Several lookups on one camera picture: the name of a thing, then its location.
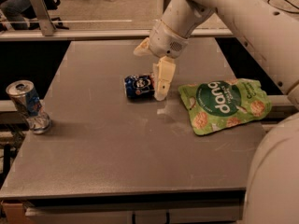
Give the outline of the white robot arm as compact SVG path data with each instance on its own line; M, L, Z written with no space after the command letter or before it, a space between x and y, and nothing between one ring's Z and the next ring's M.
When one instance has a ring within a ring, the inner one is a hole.
M153 54L155 96L162 100L174 60L192 31L217 14L294 106L299 106L299 21L262 0L171 0L135 54ZM264 137L253 157L243 224L299 224L299 114Z

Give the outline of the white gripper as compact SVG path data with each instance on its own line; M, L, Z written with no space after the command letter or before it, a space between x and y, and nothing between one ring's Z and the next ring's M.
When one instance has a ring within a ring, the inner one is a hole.
M166 98L176 70L174 59L180 56L188 43L187 39L175 34L162 20L159 20L150 31L149 37L134 49L136 56L150 55L152 52L157 57L163 57L152 66L154 98L157 101Z

